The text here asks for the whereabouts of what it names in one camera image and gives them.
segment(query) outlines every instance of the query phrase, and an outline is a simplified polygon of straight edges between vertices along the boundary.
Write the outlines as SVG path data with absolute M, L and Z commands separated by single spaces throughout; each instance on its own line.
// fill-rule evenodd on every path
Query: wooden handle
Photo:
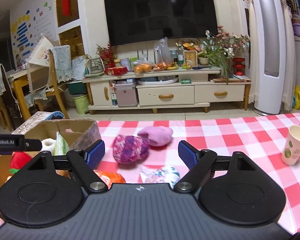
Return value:
M 105 87 L 105 98 L 107 101 L 109 101 L 109 96 L 108 96 L 108 88 Z
M 226 96 L 227 94 L 228 94 L 227 91 L 225 91 L 225 92 L 214 92 L 214 95 L 215 95 L 216 97 Z
M 173 98 L 174 95 L 173 94 L 170 94 L 170 95 L 159 95 L 158 98 L 160 99 L 165 99 L 165 98 Z

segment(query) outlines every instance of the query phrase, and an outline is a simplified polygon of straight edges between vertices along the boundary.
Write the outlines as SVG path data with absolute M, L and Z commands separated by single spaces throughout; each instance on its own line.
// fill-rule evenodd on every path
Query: red and white checkered tablecloth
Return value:
M 279 224 L 290 233 L 300 231 L 300 162 L 287 166 L 281 160 L 288 128 L 300 125 L 300 114 L 282 114 L 268 117 L 243 117 L 217 120 L 121 122 L 99 121 L 106 154 L 98 166 L 100 171 L 118 172 L 128 183 L 141 183 L 140 165 L 159 168 L 175 166 L 181 176 L 188 172 L 178 156 L 178 143 L 186 140 L 197 149 L 208 148 L 218 155 L 231 156 L 242 151 L 258 164 L 285 191 L 287 204 Z M 173 142 L 167 147 L 151 148 L 149 157 L 141 164 L 122 165 L 112 157 L 112 142 L 119 135 L 137 135 L 146 126 L 169 126 Z

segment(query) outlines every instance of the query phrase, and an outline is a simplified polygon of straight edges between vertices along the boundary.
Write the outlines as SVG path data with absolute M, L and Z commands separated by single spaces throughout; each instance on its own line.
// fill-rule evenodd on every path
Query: picture frame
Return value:
M 189 60 L 189 65 L 191 67 L 197 67 L 198 66 L 198 57 L 197 57 L 197 51 L 196 50 L 185 50 L 183 51 L 183 57 L 184 60 Z

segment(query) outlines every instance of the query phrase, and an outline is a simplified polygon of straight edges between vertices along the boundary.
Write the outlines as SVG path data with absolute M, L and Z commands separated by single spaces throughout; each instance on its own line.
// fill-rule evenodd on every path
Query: white tv cabinet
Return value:
M 209 81 L 209 74 L 219 74 L 221 69 L 215 66 L 200 70 L 185 70 L 179 68 L 171 71 L 158 71 L 142 74 L 134 72 L 122 76 L 107 76 L 82 80 L 87 84 L 90 113 L 94 110 L 115 109 L 152 109 L 156 114 L 158 108 L 203 107 L 208 112 L 212 102 L 239 102 L 243 101 L 247 110 L 250 91 L 250 82 L 242 83 L 214 83 Z M 191 84 L 179 82 L 169 85 L 137 85 L 137 106 L 113 106 L 110 95 L 109 82 L 111 80 L 141 78 L 154 76 L 178 75 L 179 80 L 190 79 Z

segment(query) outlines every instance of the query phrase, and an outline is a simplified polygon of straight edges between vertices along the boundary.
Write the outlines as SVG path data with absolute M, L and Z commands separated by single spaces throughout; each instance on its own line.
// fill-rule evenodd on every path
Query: black tv screen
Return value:
M 217 34 L 213 0 L 105 0 L 111 45 Z

